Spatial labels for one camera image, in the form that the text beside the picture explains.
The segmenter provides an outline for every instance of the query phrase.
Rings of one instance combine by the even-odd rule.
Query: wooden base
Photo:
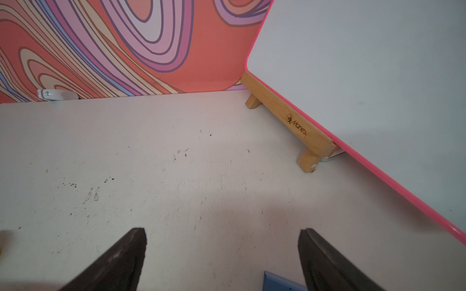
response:
[[[249,109],[254,109],[261,104],[262,102],[259,99],[257,99],[257,97],[254,96],[254,94],[251,94],[249,98],[246,100],[246,107],[248,107]]]
[[[304,172],[313,172],[323,157],[330,157],[333,153],[340,150],[340,147],[320,129],[310,123],[309,120],[304,118],[249,72],[244,72],[241,82],[252,92],[246,101],[248,108],[254,109],[264,104],[307,146],[298,160],[298,165]]]
[[[311,149],[306,148],[298,159],[298,165],[304,173],[312,173],[321,159],[321,156],[317,156]]]

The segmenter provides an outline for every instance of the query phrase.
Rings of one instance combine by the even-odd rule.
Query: white board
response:
[[[0,104],[0,291],[58,290],[137,226],[144,291],[303,284],[307,227],[385,290],[463,289],[463,244],[348,155],[303,173],[249,94]]]
[[[247,70],[466,243],[466,2],[277,0]]]

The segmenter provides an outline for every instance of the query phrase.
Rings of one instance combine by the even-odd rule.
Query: brand logo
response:
[[[302,134],[308,136],[306,130],[298,123],[298,121],[296,121],[296,119],[293,121],[293,115],[291,113],[287,115],[287,122],[288,124],[293,124],[299,131],[302,132]]]

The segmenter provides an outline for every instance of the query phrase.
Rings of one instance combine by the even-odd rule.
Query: scratch mark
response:
[[[93,188],[90,189],[89,194],[87,195],[86,200],[84,200],[83,204],[86,203],[92,197],[92,189]]]
[[[98,194],[99,188],[100,187],[97,187],[96,193],[94,194],[94,201],[99,201],[99,194]]]

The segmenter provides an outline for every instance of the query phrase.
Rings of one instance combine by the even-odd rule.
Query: white panel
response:
[[[248,69],[466,231],[466,2],[276,0]]]

